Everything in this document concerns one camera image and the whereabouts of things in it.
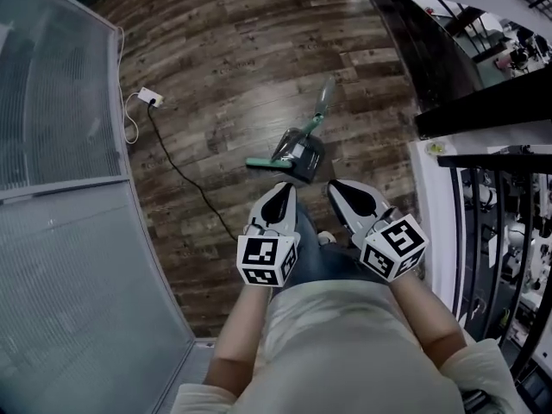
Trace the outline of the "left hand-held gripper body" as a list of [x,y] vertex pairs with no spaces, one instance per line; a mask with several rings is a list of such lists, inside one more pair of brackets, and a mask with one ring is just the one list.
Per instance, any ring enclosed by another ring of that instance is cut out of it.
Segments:
[[297,189],[280,182],[257,200],[238,236],[236,267],[248,285],[282,287],[298,260]]

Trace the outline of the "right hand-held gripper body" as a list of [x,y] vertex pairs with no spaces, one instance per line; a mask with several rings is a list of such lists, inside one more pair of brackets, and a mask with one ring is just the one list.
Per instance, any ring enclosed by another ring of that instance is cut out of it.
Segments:
[[411,214],[390,205],[374,187],[353,180],[331,180],[327,196],[361,251],[364,267],[392,282],[419,264],[429,239]]

